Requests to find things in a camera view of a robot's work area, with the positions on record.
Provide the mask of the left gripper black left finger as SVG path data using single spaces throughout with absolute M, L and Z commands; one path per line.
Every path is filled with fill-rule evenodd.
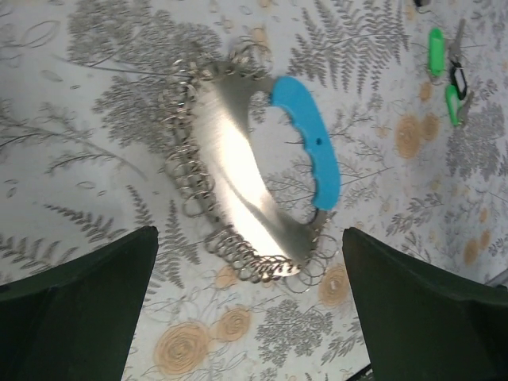
M 1 287 L 3 380 L 119 380 L 158 252 L 145 226 Z

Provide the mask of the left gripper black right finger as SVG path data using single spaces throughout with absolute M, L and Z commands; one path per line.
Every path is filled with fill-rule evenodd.
M 376 380 L 505 380 L 507 289 L 465 279 L 356 229 L 342 251 Z

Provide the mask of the green key tag with key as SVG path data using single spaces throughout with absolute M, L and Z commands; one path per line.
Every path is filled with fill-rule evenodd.
M 428 35 L 428 70 L 437 77 L 445 70 L 446 43 L 441 29 L 433 28 Z

